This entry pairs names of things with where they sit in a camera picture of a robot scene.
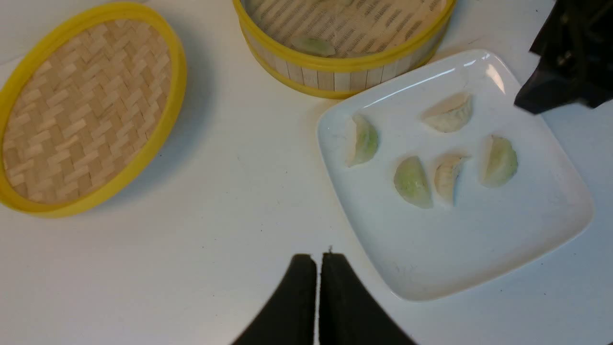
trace steamed dumpling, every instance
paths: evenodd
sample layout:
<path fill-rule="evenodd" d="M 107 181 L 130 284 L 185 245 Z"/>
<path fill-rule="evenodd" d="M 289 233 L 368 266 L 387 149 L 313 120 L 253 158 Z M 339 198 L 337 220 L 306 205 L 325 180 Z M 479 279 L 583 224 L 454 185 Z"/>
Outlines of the steamed dumpling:
<path fill-rule="evenodd" d="M 471 95 L 461 92 L 427 110 L 422 116 L 422 121 L 439 132 L 450 133 L 464 127 L 472 114 Z"/>
<path fill-rule="evenodd" d="M 509 139 L 492 136 L 492 149 L 481 183 L 489 188 L 500 187 L 517 172 L 517 153 Z"/>
<path fill-rule="evenodd" d="M 394 185 L 398 194 L 409 203 L 423 209 L 432 208 L 432 194 L 419 157 L 412 156 L 400 163 Z"/>
<path fill-rule="evenodd" d="M 375 127 L 360 114 L 353 115 L 352 119 L 356 123 L 356 151 L 349 166 L 368 162 L 379 148 L 379 134 Z"/>
<path fill-rule="evenodd" d="M 455 181 L 462 169 L 462 163 L 469 159 L 461 155 L 448 154 L 442 158 L 442 163 L 434 173 L 436 192 L 449 204 L 454 204 Z"/>
<path fill-rule="evenodd" d="M 292 38 L 291 42 L 296 50 L 310 55 L 327 57 L 337 52 L 330 42 L 321 38 L 296 36 Z"/>

